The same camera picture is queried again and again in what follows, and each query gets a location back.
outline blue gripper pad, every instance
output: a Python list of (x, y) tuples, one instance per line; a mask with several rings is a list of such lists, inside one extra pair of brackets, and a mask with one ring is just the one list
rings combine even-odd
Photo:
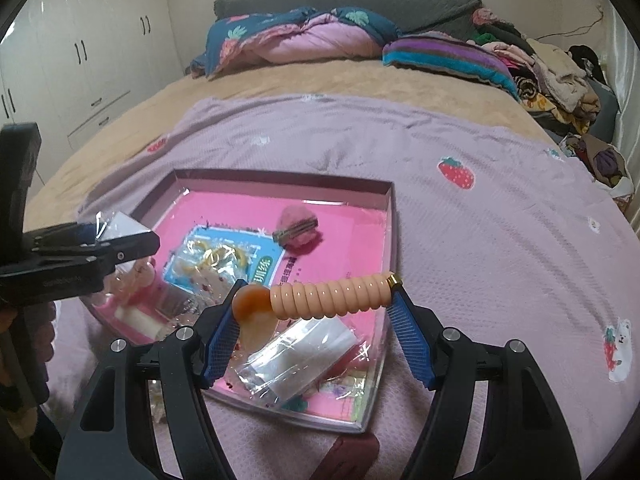
[(225, 374), (239, 336), (240, 326), (229, 304), (206, 346), (205, 365), (201, 376), (209, 388)]
[(391, 320), (391, 325), (396, 332), (396, 337), (402, 347), (404, 358), (411, 373), (425, 388), (433, 388), (435, 374), (431, 367), (431, 349), (427, 344), (418, 324), (416, 323), (412, 309), (419, 306), (409, 306), (399, 292), (393, 294), (391, 306), (386, 312)]

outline pink pom-pom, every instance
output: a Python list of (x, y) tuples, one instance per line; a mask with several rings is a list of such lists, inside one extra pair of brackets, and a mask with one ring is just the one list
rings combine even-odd
[[(315, 216), (316, 215), (312, 211), (307, 209), (302, 204), (288, 205), (282, 211), (282, 214), (278, 219), (276, 228), (278, 231), (289, 229), (298, 222), (302, 222), (303, 220), (307, 220), (309, 218), (314, 218)], [(287, 243), (287, 247), (293, 249), (300, 248), (316, 240), (316, 238), (318, 238), (318, 235), (319, 232), (317, 229), (307, 231), (306, 233), (302, 233), (300, 236), (294, 238), (293, 240), (290, 240)]]

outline cable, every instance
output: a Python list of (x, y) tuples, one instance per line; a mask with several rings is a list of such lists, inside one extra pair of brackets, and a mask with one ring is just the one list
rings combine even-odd
[[(598, 7), (598, 11), (600, 12), (600, 17), (595, 22), (591, 23), (591, 25), (583, 25), (581, 27), (574, 28), (574, 30), (569, 30), (567, 32), (557, 32), (555, 34), (546, 34), (545, 36), (540, 36), (539, 38), (536, 38), (536, 41), (542, 40), (543, 38), (550, 38), (551, 36), (564, 36), (565, 38), (572, 38), (574, 36), (584, 36), (585, 34), (588, 34), (593, 27), (595, 27), (598, 23), (604, 20), (604, 10), (602, 10), (601, 7)], [(585, 30), (584, 32), (578, 32), (581, 28), (586, 28), (587, 30)]]

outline white curtain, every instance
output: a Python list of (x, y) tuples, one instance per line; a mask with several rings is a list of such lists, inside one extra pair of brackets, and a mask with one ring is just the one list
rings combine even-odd
[(640, 237), (640, 49), (622, 18), (607, 1), (606, 73), (620, 104), (613, 144), (625, 157), (636, 196), (626, 218)]

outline green label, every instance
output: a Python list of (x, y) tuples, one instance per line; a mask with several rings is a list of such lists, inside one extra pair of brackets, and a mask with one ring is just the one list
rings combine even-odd
[(251, 281), (264, 284), (264, 280), (267, 277), (269, 269), (271, 269), (272, 265), (273, 258), (271, 258), (270, 256), (261, 257), (257, 267), (255, 267), (254, 276), (252, 277)]

